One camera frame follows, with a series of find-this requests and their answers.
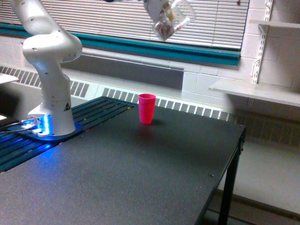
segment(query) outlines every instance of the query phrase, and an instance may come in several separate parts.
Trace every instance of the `white shelf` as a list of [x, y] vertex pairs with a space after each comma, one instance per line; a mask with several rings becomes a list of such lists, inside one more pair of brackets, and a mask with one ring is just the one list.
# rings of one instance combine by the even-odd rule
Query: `white shelf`
[[299, 92], [275, 86], [228, 79], [217, 81], [209, 90], [300, 107]]
[[299, 23], [289, 23], [289, 22], [272, 22], [264, 20], [250, 20], [250, 23], [257, 23], [260, 25], [268, 25], [272, 27], [284, 27], [284, 28], [295, 28], [300, 29]]
[[17, 81], [15, 76], [0, 73], [0, 84]]

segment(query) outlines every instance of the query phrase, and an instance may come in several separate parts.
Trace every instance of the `floor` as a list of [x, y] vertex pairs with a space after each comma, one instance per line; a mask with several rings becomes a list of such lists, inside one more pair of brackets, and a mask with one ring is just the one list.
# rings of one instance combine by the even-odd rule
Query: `floor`
[[[222, 193], [218, 191], [210, 203], [210, 210], [205, 214], [203, 225], [218, 224], [221, 197]], [[228, 225], [300, 225], [300, 217], [294, 215], [292, 218], [286, 212], [274, 212], [274, 210], [268, 210], [267, 206], [258, 207], [233, 197]]]

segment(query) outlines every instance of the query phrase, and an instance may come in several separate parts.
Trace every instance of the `blue led light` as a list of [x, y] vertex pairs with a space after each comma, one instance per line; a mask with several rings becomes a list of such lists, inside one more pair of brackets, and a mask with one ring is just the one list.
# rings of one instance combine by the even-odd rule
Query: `blue led light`
[[43, 128], [44, 128], [43, 132], [48, 135], [50, 133], [50, 129], [49, 129], [49, 120], [47, 115], [44, 115], [43, 117]]

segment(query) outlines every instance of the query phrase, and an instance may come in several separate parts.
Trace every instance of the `warning label sticker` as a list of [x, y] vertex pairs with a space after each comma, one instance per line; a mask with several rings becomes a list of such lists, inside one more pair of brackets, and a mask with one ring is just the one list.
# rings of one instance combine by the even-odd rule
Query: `warning label sticker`
[[65, 110], [64, 111], [68, 111], [68, 110], [70, 110], [71, 109], [71, 107], [70, 107], [70, 104], [69, 104], [69, 102], [67, 102], [67, 104], [66, 104], [66, 107], [65, 107]]

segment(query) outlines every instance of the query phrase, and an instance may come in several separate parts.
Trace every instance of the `cable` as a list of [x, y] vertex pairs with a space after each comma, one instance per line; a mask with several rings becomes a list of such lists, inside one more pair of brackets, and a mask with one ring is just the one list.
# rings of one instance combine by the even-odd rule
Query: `cable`
[[9, 127], [12, 127], [12, 126], [15, 126], [15, 125], [20, 125], [20, 124], [21, 124], [21, 122], [11, 123], [11, 124], [0, 127], [0, 130], [3, 130], [4, 128], [9, 128]]
[[28, 128], [28, 129], [22, 129], [22, 130], [12, 130], [12, 131], [2, 131], [0, 132], [0, 134], [9, 134], [9, 133], [17, 133], [17, 132], [22, 132], [22, 131], [26, 131], [26, 130], [32, 130], [33, 128]]

